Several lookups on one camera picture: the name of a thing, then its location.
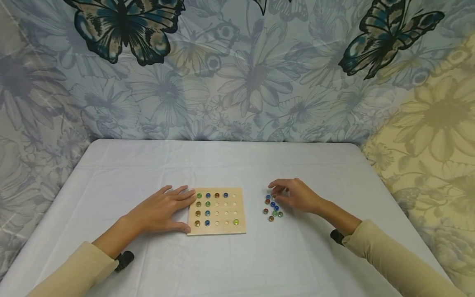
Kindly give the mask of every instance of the butterfly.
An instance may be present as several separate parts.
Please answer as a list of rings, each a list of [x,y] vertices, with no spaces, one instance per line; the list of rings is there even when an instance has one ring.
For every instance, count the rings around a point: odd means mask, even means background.
[[[400,49],[412,46],[444,17],[443,12],[432,11],[416,15],[406,24],[405,0],[373,0],[360,22],[363,34],[350,43],[338,65],[350,76],[371,65],[365,79],[372,78]]]
[[[141,66],[163,63],[170,52],[165,33],[177,30],[183,0],[64,0],[77,9],[74,25],[90,51],[112,64],[122,45]]]
[[[254,0],[254,1],[259,5],[259,7],[261,8],[262,15],[264,15],[264,13],[266,12],[267,0]]]
[[[294,0],[293,2],[285,0],[270,0],[269,12],[271,14],[279,14],[280,19],[290,22],[294,18],[298,18],[303,22],[308,20],[308,10],[305,0]]]

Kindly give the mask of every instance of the finger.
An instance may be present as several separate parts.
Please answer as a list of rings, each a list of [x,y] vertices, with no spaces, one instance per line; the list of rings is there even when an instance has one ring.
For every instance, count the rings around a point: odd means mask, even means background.
[[[178,195],[173,195],[171,198],[173,200],[185,200],[191,196],[193,196],[196,193],[195,190],[187,191]]]
[[[191,228],[183,222],[170,222],[168,225],[168,231],[180,231],[184,233],[190,233]]]
[[[292,205],[291,205],[291,204],[292,204],[292,201],[291,201],[291,199],[290,199],[289,197],[287,197],[287,196],[278,195],[278,196],[275,197],[275,201],[276,201],[277,203],[281,203],[281,204],[284,204],[284,205],[288,205],[288,206],[290,206],[290,207],[292,206]]]
[[[164,194],[166,191],[168,191],[171,188],[173,188],[173,187],[172,186],[164,186],[163,188],[158,190],[155,194]]]
[[[194,201],[196,200],[195,196],[191,196],[189,198],[186,198],[184,200],[179,200],[176,202],[177,205],[177,210],[180,210],[182,208],[190,206]]]
[[[181,186],[181,187],[179,187],[178,189],[169,192],[168,194],[170,194],[170,195],[178,195],[178,194],[180,194],[181,192],[183,192],[184,190],[186,190],[187,188],[188,188],[188,186]]]
[[[290,189],[291,181],[292,181],[292,180],[289,180],[289,179],[278,178],[278,179],[276,179],[275,181],[271,182],[271,183],[268,185],[268,187],[269,187],[269,188],[274,188],[275,186],[281,186],[281,187],[285,187],[285,188],[289,188],[289,189]]]
[[[282,194],[284,190],[285,190],[285,187],[283,186],[275,186],[270,193],[271,195],[279,195],[279,194]]]

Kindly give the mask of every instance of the right hand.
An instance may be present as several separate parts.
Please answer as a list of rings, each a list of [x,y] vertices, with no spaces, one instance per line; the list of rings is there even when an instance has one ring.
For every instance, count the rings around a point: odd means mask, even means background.
[[[325,201],[298,178],[276,179],[268,187],[272,189],[272,195],[277,195],[275,200],[278,203],[304,212],[319,214],[322,202]],[[288,197],[283,195],[284,190],[289,192]]]

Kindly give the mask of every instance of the left hand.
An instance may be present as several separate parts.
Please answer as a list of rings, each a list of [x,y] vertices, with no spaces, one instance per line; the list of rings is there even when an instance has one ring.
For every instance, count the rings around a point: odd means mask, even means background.
[[[182,193],[188,186],[181,186],[167,192],[172,186],[165,186],[158,192],[145,199],[125,215],[125,219],[138,228],[139,233],[181,231],[190,233],[190,227],[182,222],[172,221],[172,215],[190,206],[196,197],[195,191]]]

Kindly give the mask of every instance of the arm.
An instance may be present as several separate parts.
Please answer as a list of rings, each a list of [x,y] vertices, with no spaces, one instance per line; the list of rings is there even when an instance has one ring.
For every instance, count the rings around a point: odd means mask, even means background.
[[[465,296],[447,279],[407,248],[389,237],[370,220],[361,221],[336,204],[318,196],[299,179],[278,179],[269,184],[276,200],[314,213],[345,236],[343,244],[365,258],[405,297]]]
[[[190,227],[173,222],[177,210],[195,201],[195,191],[181,193],[187,186],[167,192],[171,186],[137,205],[92,244],[84,242],[55,272],[38,284],[27,297],[81,297],[103,281],[119,264],[114,260],[137,236],[146,232],[182,231]]]

